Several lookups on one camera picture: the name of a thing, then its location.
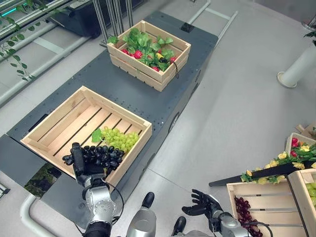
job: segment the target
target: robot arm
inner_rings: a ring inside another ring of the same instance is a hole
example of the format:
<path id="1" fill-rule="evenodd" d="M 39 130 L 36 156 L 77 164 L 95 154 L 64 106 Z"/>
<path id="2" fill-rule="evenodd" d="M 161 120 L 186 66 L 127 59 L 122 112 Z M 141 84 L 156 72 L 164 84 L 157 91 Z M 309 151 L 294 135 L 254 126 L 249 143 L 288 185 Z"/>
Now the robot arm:
<path id="1" fill-rule="evenodd" d="M 184 206 L 182 211 L 190 216 L 205 215 L 208 219 L 209 229 L 223 237 L 247 237 L 248 232 L 228 212 L 224 212 L 219 202 L 211 195 L 198 190 L 192 190 L 194 206 Z"/>

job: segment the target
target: empty wooden crate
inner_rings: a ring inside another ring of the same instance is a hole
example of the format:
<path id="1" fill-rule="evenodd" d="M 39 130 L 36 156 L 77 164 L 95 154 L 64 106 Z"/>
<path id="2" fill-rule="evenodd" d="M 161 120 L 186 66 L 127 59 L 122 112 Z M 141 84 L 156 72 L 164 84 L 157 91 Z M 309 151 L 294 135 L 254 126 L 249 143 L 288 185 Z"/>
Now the empty wooden crate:
<path id="1" fill-rule="evenodd" d="M 298 170 L 288 175 L 293 194 L 300 208 L 309 237 L 316 236 L 316 210 L 306 184 L 316 182 L 316 169 Z"/>
<path id="2" fill-rule="evenodd" d="M 81 146 L 97 146 L 91 133 L 97 128 L 118 128 L 121 132 L 137 132 L 139 140 L 123 156 L 123 162 L 112 171 L 107 181 L 116 185 L 152 135 L 152 124 L 112 101 L 82 86 L 21 142 L 45 160 L 75 178 L 73 166 L 62 157 L 70 154 L 73 142 Z"/>
<path id="3" fill-rule="evenodd" d="M 270 225 L 274 237 L 305 237 L 293 195 L 287 181 L 279 184 L 232 183 L 227 184 L 233 216 L 238 218 L 234 198 L 243 197 L 250 205 L 252 219 Z M 258 225 L 263 237 L 270 237 L 268 229 Z"/>
<path id="4" fill-rule="evenodd" d="M 191 49 L 191 45 L 189 43 L 143 20 L 134 25 L 132 28 L 137 28 L 139 31 L 147 33 L 153 40 L 156 40 L 157 36 L 161 36 L 163 39 L 167 37 L 172 38 L 173 42 L 164 47 L 174 51 L 175 56 L 177 57 L 175 64 L 177 65 L 178 70 L 181 70 L 181 68 L 186 64 Z M 129 35 L 132 28 L 118 36 L 119 41 L 116 45 L 113 43 L 107 44 L 111 61 L 114 65 L 133 75 L 137 79 L 152 86 L 158 91 L 162 91 L 176 75 L 176 66 L 175 64 L 171 64 L 164 72 L 157 72 L 134 57 L 122 52 L 122 49 L 127 48 L 127 44 L 123 41 L 123 37 L 125 35 Z"/>

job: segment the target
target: gray floor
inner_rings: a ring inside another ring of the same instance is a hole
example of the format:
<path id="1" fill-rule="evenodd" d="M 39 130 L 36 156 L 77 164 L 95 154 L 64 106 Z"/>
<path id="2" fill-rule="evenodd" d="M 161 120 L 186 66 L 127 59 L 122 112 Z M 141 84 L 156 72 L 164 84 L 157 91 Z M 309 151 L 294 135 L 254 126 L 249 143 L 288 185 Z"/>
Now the gray floor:
<path id="1" fill-rule="evenodd" d="M 161 10 L 184 21 L 205 3 L 168 2 Z M 135 17 L 160 5 L 149 1 Z M 209 188 L 208 182 L 265 165 L 283 151 L 286 137 L 297 124 L 307 125 L 316 118 L 315 69 L 295 89 L 286 89 L 276 81 L 277 72 L 285 71 L 310 43 L 302 38 L 306 31 L 300 23 L 249 0 L 214 0 L 211 8 L 226 15 L 236 10 L 239 14 L 213 52 L 200 86 L 127 201 L 112 236 L 125 236 L 148 191 L 156 194 L 152 209 L 157 215 L 157 236 L 161 237 L 171 233 L 175 220 L 182 215 L 181 207 L 191 204 L 192 188 L 213 194 L 229 211 L 226 188 Z M 221 18 L 207 12 L 194 22 L 214 34 L 223 24 Z M 100 50 L 98 40 L 88 41 L 3 107 L 0 133 Z M 83 54 L 84 60 L 78 61 Z M 34 237 L 18 215 L 26 191 L 3 173 L 0 182 L 12 188 L 0 200 L 1 235 Z M 59 237 L 79 236 L 70 221 L 41 201 L 31 214 Z M 211 234 L 204 217 L 187 219 L 187 231 L 198 229 Z"/>

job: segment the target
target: gray table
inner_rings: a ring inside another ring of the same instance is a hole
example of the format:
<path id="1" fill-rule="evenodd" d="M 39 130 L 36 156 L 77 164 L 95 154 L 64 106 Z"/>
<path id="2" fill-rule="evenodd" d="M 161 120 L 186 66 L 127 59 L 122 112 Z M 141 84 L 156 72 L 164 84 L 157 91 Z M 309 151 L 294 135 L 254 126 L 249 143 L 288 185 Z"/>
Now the gray table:
<path id="1" fill-rule="evenodd" d="M 1 171 L 22 187 L 30 180 L 45 161 L 25 148 L 20 140 L 38 119 L 51 113 L 84 85 L 153 124 L 152 137 L 117 185 L 123 198 L 128 199 L 198 87 L 218 39 L 198 28 L 189 33 L 182 31 L 180 28 L 184 22 L 161 12 L 154 12 L 145 20 L 192 45 L 188 62 L 180 71 L 179 78 L 174 78 L 163 92 L 158 92 L 112 65 L 108 52 L 102 52 L 0 138 Z M 88 214 L 81 192 L 82 187 L 75 179 L 63 173 L 41 200 L 85 228 Z"/>

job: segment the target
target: white column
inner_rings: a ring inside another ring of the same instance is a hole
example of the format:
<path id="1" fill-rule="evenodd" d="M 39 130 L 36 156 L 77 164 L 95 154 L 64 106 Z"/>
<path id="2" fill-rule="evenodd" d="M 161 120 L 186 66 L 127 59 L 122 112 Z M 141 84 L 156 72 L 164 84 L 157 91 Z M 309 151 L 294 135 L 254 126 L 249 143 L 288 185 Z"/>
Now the white column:
<path id="1" fill-rule="evenodd" d="M 316 46 L 312 43 L 286 72 L 279 72 L 277 80 L 287 88 L 294 88 L 312 67 L 316 66 Z"/>

